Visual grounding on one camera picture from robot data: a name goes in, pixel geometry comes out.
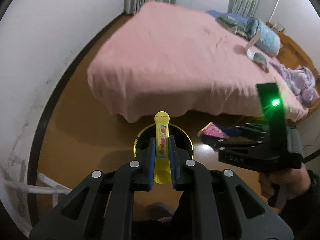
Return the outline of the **person's right hand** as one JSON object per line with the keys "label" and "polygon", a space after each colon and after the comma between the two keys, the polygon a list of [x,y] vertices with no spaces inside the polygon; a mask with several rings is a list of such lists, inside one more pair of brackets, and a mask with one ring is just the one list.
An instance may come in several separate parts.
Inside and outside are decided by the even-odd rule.
{"label": "person's right hand", "polygon": [[285,186],[289,199],[296,198],[308,191],[311,186],[311,179],[304,164],[300,169],[290,169],[271,174],[259,174],[259,183],[263,197],[270,199],[275,190],[272,184]]}

